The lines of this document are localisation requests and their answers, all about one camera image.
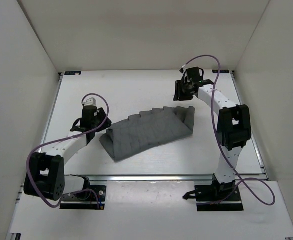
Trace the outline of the grey pleated skirt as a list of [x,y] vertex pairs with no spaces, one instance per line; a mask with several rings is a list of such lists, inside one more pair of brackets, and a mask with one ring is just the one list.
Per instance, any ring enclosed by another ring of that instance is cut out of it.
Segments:
[[193,135],[193,106],[152,108],[112,124],[99,141],[114,162]]

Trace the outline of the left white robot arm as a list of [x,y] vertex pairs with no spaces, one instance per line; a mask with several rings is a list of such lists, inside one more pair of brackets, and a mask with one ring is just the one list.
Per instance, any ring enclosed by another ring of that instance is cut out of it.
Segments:
[[104,109],[85,105],[81,117],[72,125],[67,140],[60,140],[44,153],[34,152],[27,164],[23,191],[26,195],[58,201],[65,191],[65,165],[81,149],[85,148],[101,132],[111,127],[112,121]]

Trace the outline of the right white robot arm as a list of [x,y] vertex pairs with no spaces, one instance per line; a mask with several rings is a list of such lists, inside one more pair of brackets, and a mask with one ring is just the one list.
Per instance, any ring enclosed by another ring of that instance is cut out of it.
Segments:
[[182,78],[175,82],[173,100],[190,101],[197,97],[217,116],[214,134],[222,151],[210,193],[214,199],[220,201],[235,189],[235,168],[243,148],[252,138],[250,110],[247,105],[236,104],[217,91],[210,79],[204,79],[203,69],[182,68],[180,72]]

